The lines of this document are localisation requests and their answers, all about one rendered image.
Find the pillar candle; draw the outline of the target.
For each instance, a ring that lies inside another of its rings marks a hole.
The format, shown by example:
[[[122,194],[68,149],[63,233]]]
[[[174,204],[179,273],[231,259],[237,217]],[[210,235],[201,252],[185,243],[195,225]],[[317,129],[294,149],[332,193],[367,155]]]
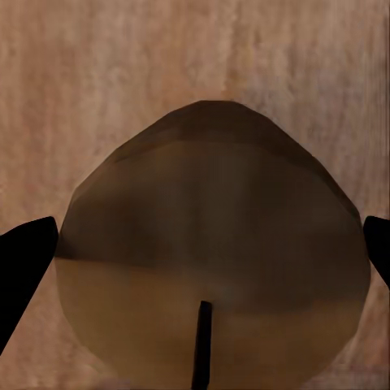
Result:
[[[353,339],[371,284],[358,208],[239,102],[171,111],[76,188],[54,254],[84,347],[147,390],[290,390]]]

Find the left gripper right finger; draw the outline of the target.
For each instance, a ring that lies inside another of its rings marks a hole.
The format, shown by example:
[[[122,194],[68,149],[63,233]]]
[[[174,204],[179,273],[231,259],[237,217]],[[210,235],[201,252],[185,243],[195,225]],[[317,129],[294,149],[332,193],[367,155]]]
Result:
[[[390,288],[390,220],[368,216],[363,231],[370,261]]]

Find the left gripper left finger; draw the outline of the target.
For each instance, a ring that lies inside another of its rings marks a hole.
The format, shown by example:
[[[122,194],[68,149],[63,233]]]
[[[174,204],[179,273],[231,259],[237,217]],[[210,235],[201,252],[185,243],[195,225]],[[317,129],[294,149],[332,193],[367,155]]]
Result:
[[[0,355],[46,273],[58,240],[53,216],[0,236]]]

